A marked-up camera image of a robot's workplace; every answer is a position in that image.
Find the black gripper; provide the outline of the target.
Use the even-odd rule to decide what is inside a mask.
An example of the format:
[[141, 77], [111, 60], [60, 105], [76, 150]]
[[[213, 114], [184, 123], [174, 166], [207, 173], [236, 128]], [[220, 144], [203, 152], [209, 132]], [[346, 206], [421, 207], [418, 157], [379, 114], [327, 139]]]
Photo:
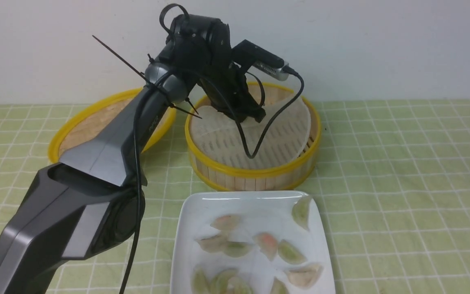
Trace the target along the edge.
[[249, 92], [246, 73], [232, 60], [229, 26], [218, 18], [181, 14], [173, 19], [175, 67], [192, 69], [201, 78], [185, 73], [201, 86], [215, 110], [231, 119], [260, 123], [266, 116]]

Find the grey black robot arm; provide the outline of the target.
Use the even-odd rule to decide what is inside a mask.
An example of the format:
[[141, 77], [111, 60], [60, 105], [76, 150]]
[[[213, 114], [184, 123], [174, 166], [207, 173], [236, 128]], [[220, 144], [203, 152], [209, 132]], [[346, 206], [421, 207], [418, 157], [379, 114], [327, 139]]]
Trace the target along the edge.
[[40, 169], [0, 235], [0, 294], [44, 294], [56, 270], [125, 242], [139, 229], [145, 201], [140, 152], [166, 110], [200, 85], [219, 110], [261, 120], [246, 71], [263, 55], [230, 45], [220, 19], [181, 14], [141, 77], [146, 85], [93, 139]]

